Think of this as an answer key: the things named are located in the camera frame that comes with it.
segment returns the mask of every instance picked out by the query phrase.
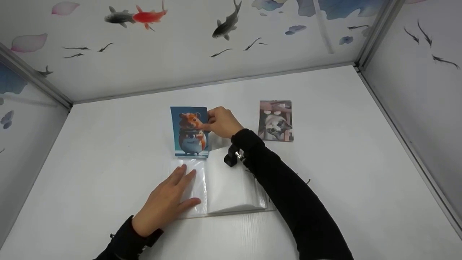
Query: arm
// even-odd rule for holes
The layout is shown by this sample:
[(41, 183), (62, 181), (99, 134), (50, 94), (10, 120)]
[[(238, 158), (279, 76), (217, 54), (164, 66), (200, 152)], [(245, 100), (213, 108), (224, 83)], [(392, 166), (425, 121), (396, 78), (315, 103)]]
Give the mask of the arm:
[(265, 147), (252, 131), (243, 129), (231, 111), (218, 107), (209, 112), (209, 124), (218, 136), (244, 151), (245, 166), (270, 196), (289, 226), (300, 252), (300, 259), (348, 260), (353, 256), (348, 246), (316, 194), (279, 156)]
[(146, 247), (152, 247), (162, 235), (162, 227), (184, 211), (201, 203), (190, 198), (180, 203), (184, 190), (196, 171), (186, 173), (186, 165), (175, 171), (151, 192), (143, 208), (119, 228), (106, 249), (95, 260), (137, 260)]

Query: blue flower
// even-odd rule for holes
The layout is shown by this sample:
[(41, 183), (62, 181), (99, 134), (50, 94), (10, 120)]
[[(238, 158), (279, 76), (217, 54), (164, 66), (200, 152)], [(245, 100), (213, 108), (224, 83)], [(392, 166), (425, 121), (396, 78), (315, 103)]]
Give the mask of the blue flower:
[(26, 85), (27, 81), (25, 79), (0, 62), (0, 94), (5, 94), (6, 92), (19, 94)]
[(5, 114), (4, 117), (0, 120), (0, 124), (7, 124), (8, 122), (11, 122), (13, 119), (14, 111), (11, 110), (8, 113)]
[[(346, 18), (359, 9), (358, 17), (373, 16), (378, 13), (384, 0), (319, 0), (319, 7), (327, 14), (327, 20)], [(313, 16), (313, 0), (297, 0), (298, 15)]]
[(278, 3), (274, 0), (254, 0), (252, 2), (252, 6), (257, 8), (258, 10), (260, 9), (265, 9), (266, 11), (274, 11), (278, 8), (281, 8), (284, 5), (284, 3)]
[(292, 35), (292, 34), (295, 34), (298, 31), (303, 31), (305, 29), (306, 29), (305, 25), (294, 25), (294, 26), (289, 27), (289, 30), (286, 31), (286, 34), (287, 35)]
[(344, 43), (350, 44), (350, 43), (352, 43), (352, 42), (353, 42), (353, 37), (351, 37), (351, 36), (345, 36), (345, 37), (342, 37), (342, 38), (340, 39), (339, 44), (340, 44), (340, 45), (343, 45)]
[(6, 124), (3, 125), (3, 129), (8, 129), (10, 126), (11, 126), (12, 122), (8, 122)]

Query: right hand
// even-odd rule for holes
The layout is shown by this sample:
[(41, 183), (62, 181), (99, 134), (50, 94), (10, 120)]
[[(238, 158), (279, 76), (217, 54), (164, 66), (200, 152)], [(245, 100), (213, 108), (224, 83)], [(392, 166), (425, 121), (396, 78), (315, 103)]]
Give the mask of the right hand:
[(201, 129), (212, 131), (219, 137), (231, 138), (244, 127), (234, 117), (231, 110), (219, 106), (208, 111), (208, 124), (202, 124)]

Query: red goldfish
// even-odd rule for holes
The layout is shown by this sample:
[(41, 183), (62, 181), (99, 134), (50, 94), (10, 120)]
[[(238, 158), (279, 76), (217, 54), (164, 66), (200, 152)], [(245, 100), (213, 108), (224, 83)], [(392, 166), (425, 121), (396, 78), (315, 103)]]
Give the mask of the red goldfish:
[(160, 19), (167, 13), (167, 10), (164, 9), (164, 0), (162, 0), (162, 11), (156, 12), (154, 10), (150, 12), (143, 12), (143, 10), (136, 6), (138, 13), (133, 16), (133, 20), (138, 23), (143, 23), (146, 30), (149, 29), (149, 24), (159, 23)]

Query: hand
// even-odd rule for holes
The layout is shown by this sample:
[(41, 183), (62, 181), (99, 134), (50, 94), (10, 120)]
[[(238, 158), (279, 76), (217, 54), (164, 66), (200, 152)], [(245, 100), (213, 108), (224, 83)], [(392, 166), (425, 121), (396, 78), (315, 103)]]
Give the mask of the hand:
[(231, 138), (244, 127), (233, 116), (231, 110), (219, 106), (209, 110), (208, 124), (202, 124), (201, 129), (212, 131), (219, 137)]
[(136, 233), (148, 237), (155, 230), (175, 220), (184, 211), (201, 203), (199, 198), (190, 198), (180, 203), (184, 190), (196, 175), (192, 170), (187, 175), (186, 165), (177, 167), (172, 174), (151, 192), (143, 208), (132, 219)]

